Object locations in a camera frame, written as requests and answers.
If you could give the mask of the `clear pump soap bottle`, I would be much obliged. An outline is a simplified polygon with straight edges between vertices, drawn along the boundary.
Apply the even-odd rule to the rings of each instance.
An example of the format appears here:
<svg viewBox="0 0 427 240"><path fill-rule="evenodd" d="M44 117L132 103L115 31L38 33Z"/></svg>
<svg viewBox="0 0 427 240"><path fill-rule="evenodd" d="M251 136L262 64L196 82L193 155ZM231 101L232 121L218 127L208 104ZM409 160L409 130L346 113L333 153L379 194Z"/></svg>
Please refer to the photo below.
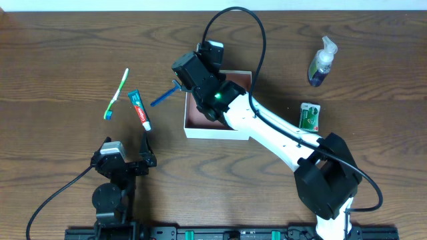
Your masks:
<svg viewBox="0 0 427 240"><path fill-rule="evenodd" d="M338 46L328 37L323 36L324 47L317 51L308 67L308 81L312 87L319 87L332 68L334 55L338 52Z"/></svg>

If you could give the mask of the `green soap packet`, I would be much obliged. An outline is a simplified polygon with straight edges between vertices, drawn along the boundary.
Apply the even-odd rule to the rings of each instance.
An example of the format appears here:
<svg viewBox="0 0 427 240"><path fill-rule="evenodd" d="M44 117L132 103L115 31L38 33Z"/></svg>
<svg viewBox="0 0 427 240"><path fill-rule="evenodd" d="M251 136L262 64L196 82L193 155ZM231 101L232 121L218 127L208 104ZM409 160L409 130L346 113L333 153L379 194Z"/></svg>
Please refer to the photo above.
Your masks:
<svg viewBox="0 0 427 240"><path fill-rule="evenodd" d="M302 103L300 105L299 128L304 131L319 131L320 106L312 103Z"/></svg>

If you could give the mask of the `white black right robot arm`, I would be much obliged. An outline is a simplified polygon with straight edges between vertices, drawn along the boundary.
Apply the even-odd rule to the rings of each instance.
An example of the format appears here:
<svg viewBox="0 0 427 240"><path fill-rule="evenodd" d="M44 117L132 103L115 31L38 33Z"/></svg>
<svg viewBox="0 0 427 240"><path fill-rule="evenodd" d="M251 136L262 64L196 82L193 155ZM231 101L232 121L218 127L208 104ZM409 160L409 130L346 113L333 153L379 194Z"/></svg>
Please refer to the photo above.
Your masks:
<svg viewBox="0 0 427 240"><path fill-rule="evenodd" d="M321 239L349 235L346 211L362 176L341 137L331 133L322 138L283 120L228 80L211 57L191 51L171 68L208 120L247 134L293 171L298 197L316 215L316 233Z"/></svg>

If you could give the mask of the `white box pink inside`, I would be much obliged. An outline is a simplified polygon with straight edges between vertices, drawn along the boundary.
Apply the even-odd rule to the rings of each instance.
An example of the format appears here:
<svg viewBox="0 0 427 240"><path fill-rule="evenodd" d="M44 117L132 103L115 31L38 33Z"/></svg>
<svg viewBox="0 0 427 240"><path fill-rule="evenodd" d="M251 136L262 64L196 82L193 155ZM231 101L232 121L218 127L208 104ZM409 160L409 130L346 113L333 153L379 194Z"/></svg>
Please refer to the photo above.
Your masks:
<svg viewBox="0 0 427 240"><path fill-rule="evenodd" d="M251 71L221 70L226 79L237 83L249 91L252 83ZM250 137L242 131L226 127L219 121L209 121L196 109L196 103L191 93L185 95L185 114L183 119L183 130L189 139L221 139L221 140L243 140Z"/></svg>

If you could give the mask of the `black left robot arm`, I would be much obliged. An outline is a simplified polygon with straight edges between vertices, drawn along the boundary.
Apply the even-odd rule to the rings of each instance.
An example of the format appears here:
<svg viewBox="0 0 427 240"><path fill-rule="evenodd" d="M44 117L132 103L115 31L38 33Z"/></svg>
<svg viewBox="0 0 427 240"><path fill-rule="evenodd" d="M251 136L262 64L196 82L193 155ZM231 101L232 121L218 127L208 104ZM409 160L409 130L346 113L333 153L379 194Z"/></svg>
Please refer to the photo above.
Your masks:
<svg viewBox="0 0 427 240"><path fill-rule="evenodd" d="M127 162L122 142L107 137L93 154L90 165L109 179L92 195L96 210L94 238L149 239L149 229L133 218L136 177L148 175L149 168L157 165L147 134L142 135L137 161Z"/></svg>

